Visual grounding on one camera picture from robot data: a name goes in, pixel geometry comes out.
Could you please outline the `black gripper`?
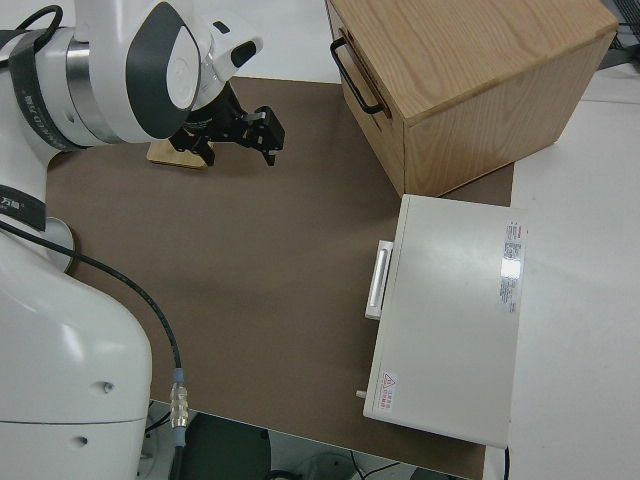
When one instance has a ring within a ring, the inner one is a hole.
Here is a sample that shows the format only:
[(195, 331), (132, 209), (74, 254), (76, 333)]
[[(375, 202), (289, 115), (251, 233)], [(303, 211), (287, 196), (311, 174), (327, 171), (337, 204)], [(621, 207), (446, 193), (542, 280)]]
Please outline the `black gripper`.
[(246, 114), (233, 88), (224, 86), (216, 98), (191, 111), (186, 130), (169, 138), (177, 155), (174, 163), (188, 168), (213, 166), (215, 153), (208, 141), (231, 141), (251, 146), (263, 155), (268, 166), (274, 166), (284, 147), (283, 126), (270, 107), (262, 106), (255, 110), (248, 134), (248, 125), (242, 120)]

